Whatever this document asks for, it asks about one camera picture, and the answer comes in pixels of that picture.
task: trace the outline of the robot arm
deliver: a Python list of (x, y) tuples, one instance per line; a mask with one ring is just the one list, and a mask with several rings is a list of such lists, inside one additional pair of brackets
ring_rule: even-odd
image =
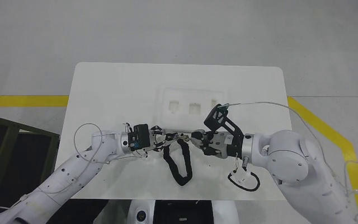
[[(170, 133), (158, 126), (148, 129), (147, 124), (133, 127), (127, 123), (130, 132), (117, 134), (102, 130), (92, 135), (92, 146), (87, 150), (75, 153), (60, 165), (33, 192), (20, 198), (9, 210), (0, 213), (0, 223), (46, 223), (51, 216), (72, 196), (84, 188), (102, 169), (104, 164), (136, 150), (160, 150), (183, 134)], [(156, 136), (166, 136), (158, 142)]]
[(289, 130), (270, 136), (217, 132), (225, 120), (227, 109), (216, 106), (204, 122), (211, 131), (193, 132), (192, 143), (205, 155), (242, 159), (245, 170), (247, 163), (268, 170), (289, 204), (311, 223), (355, 223), (343, 190), (311, 141)]

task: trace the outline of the white table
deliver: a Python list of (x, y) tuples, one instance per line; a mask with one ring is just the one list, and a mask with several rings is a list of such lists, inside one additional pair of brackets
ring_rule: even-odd
[[(274, 101), (287, 105), (283, 73), (276, 67), (80, 63), (74, 72), (56, 167), (75, 153), (73, 134), (83, 123), (92, 122), (101, 129), (116, 132), (124, 131), (124, 122), (148, 123), (150, 127), (163, 123), (176, 125), (162, 119), (166, 113), (162, 101), (166, 100), (163, 96), (166, 90), (175, 97), (177, 89), (189, 89), (191, 94), (193, 89), (199, 90), (198, 95), (202, 96), (198, 99), (180, 96), (187, 103), (192, 99), (205, 100), (202, 93), (208, 91), (217, 95), (216, 100), (224, 100), (218, 102), (221, 104)], [(199, 116), (205, 117), (207, 108), (203, 103)], [(232, 106), (229, 117), (243, 133), (272, 134), (291, 129), (288, 109), (275, 105)], [(207, 129), (203, 121), (193, 124), (181, 119), (177, 124), (187, 125), (188, 129), (193, 126)], [(78, 132), (79, 149), (91, 145), (91, 134), (95, 131), (94, 127), (85, 126)], [(193, 178), (185, 186), (175, 182), (162, 154), (151, 151), (146, 160), (126, 158), (105, 165), (74, 198), (284, 200), (266, 170), (249, 166), (261, 180), (259, 190), (249, 193), (227, 179), (235, 168), (234, 158), (204, 156), (192, 144), (190, 152)], [(171, 156), (179, 170), (185, 171), (181, 151), (175, 150)]]

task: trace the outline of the thin wire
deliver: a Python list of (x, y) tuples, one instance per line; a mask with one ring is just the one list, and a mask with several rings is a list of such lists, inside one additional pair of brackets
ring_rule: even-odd
[[(101, 142), (100, 142), (100, 145), (98, 146), (96, 152), (92, 155), (92, 157), (91, 157), (90, 160), (85, 159), (85, 158), (78, 152), (78, 149), (77, 149), (77, 146), (76, 146), (76, 134), (77, 134), (78, 130), (79, 130), (81, 127), (85, 126), (85, 125), (94, 125), (94, 126), (100, 131), (100, 133), (101, 133)], [(79, 127), (77, 128), (77, 130), (74, 132), (74, 135), (73, 135), (73, 145), (74, 145), (74, 149), (76, 150), (77, 154), (78, 154), (81, 158), (83, 158), (84, 160), (86, 160), (86, 161), (88, 162), (87, 165), (86, 165), (86, 167), (83, 169), (83, 171), (78, 175), (77, 179), (79, 179), (79, 177), (87, 170), (87, 168), (88, 168), (88, 166), (90, 165), (91, 162), (98, 163), (98, 164), (108, 164), (108, 162), (92, 161), (93, 158), (95, 157), (96, 153), (97, 153), (98, 150), (100, 149), (100, 147), (101, 147), (101, 145), (102, 145), (102, 142), (103, 142), (103, 133), (102, 133), (101, 128), (100, 128), (99, 126), (97, 126), (96, 124), (93, 124), (93, 123), (84, 123), (84, 124), (82, 124), (81, 126), (79, 126)], [(38, 192), (43, 192), (43, 193), (45, 193), (45, 194), (58, 194), (58, 193), (61, 193), (61, 192), (65, 191), (65, 190), (67, 190), (71, 185), (72, 185), (72, 183), (69, 184), (69, 185), (67, 185), (64, 189), (59, 190), (59, 191), (57, 191), (57, 192), (46, 192), (46, 191), (44, 191), (44, 190), (42, 190), (42, 189), (40, 189), (40, 191), (38, 191)]]
[(108, 164), (108, 162), (92, 161), (92, 159), (94, 158), (95, 154), (93, 154), (92, 158), (91, 158), (90, 160), (88, 160), (88, 159), (84, 158), (84, 157), (79, 153), (79, 151), (78, 151), (78, 149), (77, 149), (77, 146), (76, 146), (76, 134), (77, 134), (78, 130), (79, 130), (81, 127), (85, 126), (85, 125), (94, 125), (94, 126), (96, 126), (96, 128), (98, 128), (98, 130), (99, 130), (100, 133), (101, 133), (101, 142), (100, 142), (100, 145), (98, 146), (98, 148), (97, 148), (95, 154), (98, 152), (98, 150), (100, 149), (100, 147), (101, 147), (101, 145), (102, 145), (103, 134), (102, 134), (101, 128), (98, 127), (96, 124), (93, 124), (93, 123), (85, 123), (85, 124), (82, 124), (81, 126), (79, 126), (79, 127), (77, 128), (77, 130), (74, 132), (74, 135), (73, 135), (73, 145), (74, 145), (74, 149), (76, 150), (77, 154), (78, 154), (81, 158), (83, 158), (84, 160), (86, 160), (87, 162), (93, 162), (93, 163), (95, 163), (95, 164)]
[[(345, 162), (345, 169), (344, 169), (344, 172), (345, 172), (345, 186), (346, 186), (346, 197), (349, 197), (349, 192), (348, 192), (348, 183), (347, 183), (347, 165), (350, 164), (350, 163), (354, 163), (354, 164), (358, 164), (358, 161), (354, 161), (354, 160), (348, 160)], [(358, 194), (358, 190), (357, 189), (354, 189), (351, 191), (353, 194)]]
[(126, 156), (126, 157), (122, 157), (122, 158), (115, 158), (113, 160), (121, 160), (123, 158), (143, 158), (143, 157), (141, 157), (141, 156)]
[[(222, 106), (218, 106), (218, 108), (228, 108), (229, 106), (235, 106), (235, 105), (252, 105), (252, 104), (274, 104), (274, 105), (277, 105), (277, 106), (282, 106), (284, 108), (287, 108), (289, 110), (291, 110), (292, 112), (294, 112), (302, 121), (302, 123), (306, 126), (306, 128), (309, 130), (309, 132), (312, 134), (312, 136), (315, 138), (315, 140), (317, 141), (317, 143), (319, 144), (319, 148), (321, 149), (321, 152), (322, 152), (322, 157), (323, 157), (323, 161), (324, 163), (328, 166), (329, 170), (331, 171), (333, 177), (337, 176), (336, 173), (332, 170), (332, 168), (330, 167), (330, 165), (327, 163), (326, 161), (326, 157), (324, 155), (324, 152), (323, 152), (323, 147), (322, 147), (322, 144), (321, 142), (318, 140), (317, 136), (313, 133), (313, 131), (310, 129), (310, 127), (308, 126), (308, 124), (303, 120), (303, 118), (298, 114), (297, 111), (295, 111), (294, 109), (286, 106), (286, 105), (283, 105), (283, 104), (279, 104), (277, 102), (270, 102), (270, 101), (258, 101), (258, 102), (238, 102), (236, 104), (225, 104), (225, 105), (222, 105)], [(337, 180), (336, 178), (336, 181), (345, 189), (346, 193), (349, 192), (348, 190), (348, 186), (347, 186), (347, 177), (346, 177), (346, 167), (347, 167), (347, 163), (349, 163), (350, 161), (347, 161), (345, 163), (345, 184), (343, 185), (339, 180)], [(354, 193), (354, 194), (358, 194), (358, 189), (354, 189), (352, 191), (350, 191), (351, 193)]]

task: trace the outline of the floor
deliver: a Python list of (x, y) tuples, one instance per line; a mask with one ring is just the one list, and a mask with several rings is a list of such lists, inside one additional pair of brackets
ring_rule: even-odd
[[(277, 66), (287, 95), (358, 153), (357, 11), (356, 0), (3, 0), (0, 95), (68, 95), (83, 61)], [(64, 115), (0, 108), (3, 118), (55, 133)], [(340, 149), (318, 135), (342, 176)], [(307, 223), (286, 202), (237, 206), (242, 223)]]

